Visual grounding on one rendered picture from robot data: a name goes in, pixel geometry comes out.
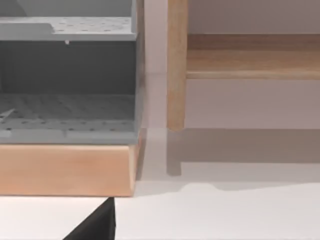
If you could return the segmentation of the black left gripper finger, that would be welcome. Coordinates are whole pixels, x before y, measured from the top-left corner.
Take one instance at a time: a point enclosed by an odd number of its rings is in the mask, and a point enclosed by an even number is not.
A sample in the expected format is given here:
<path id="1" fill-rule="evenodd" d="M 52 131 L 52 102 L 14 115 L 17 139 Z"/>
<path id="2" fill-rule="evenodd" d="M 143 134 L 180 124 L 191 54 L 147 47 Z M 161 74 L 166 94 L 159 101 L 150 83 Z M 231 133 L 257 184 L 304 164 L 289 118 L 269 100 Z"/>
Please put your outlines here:
<path id="1" fill-rule="evenodd" d="M 115 240 L 115 198 L 109 197 L 62 240 Z"/>

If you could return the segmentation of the grey pierced drawer inside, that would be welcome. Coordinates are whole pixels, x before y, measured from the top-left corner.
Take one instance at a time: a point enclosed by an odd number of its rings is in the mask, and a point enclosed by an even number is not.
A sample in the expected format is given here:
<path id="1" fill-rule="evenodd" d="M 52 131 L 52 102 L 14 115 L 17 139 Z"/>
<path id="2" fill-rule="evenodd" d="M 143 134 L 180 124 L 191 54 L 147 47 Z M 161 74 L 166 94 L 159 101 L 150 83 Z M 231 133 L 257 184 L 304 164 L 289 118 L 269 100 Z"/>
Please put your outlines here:
<path id="1" fill-rule="evenodd" d="M 0 94 L 0 144 L 131 145 L 132 95 Z"/>

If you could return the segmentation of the grey cabinet with wooden side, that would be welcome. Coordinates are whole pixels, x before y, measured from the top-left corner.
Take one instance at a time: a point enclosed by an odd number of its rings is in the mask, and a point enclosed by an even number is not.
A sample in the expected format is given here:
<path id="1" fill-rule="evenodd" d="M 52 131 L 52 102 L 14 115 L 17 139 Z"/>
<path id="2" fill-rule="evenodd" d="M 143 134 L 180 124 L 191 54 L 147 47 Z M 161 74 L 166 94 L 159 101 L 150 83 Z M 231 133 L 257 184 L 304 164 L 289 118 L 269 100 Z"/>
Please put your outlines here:
<path id="1" fill-rule="evenodd" d="M 0 95 L 126 95 L 141 125 L 145 0 L 0 0 Z"/>

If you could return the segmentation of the wooden open shelf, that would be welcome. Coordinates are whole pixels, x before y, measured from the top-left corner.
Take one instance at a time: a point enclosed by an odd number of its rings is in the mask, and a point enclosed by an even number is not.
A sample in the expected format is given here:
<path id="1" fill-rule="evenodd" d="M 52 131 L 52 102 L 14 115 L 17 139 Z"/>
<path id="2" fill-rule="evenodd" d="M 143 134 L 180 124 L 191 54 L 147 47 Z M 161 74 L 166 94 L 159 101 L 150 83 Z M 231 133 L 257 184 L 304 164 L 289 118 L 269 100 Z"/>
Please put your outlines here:
<path id="1" fill-rule="evenodd" d="M 189 0 L 167 0 L 168 129 L 185 127 L 187 80 L 320 81 L 320 30 L 189 33 Z"/>

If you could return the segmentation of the pale wooden drawer front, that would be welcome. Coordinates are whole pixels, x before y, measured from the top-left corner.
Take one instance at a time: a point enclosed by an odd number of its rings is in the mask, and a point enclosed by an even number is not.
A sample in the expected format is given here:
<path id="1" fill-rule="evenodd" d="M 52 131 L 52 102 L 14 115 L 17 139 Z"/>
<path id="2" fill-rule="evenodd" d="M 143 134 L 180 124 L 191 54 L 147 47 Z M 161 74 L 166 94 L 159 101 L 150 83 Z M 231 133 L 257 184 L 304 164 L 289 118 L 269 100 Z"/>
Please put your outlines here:
<path id="1" fill-rule="evenodd" d="M 0 144 L 0 195 L 130 197 L 140 147 Z"/>

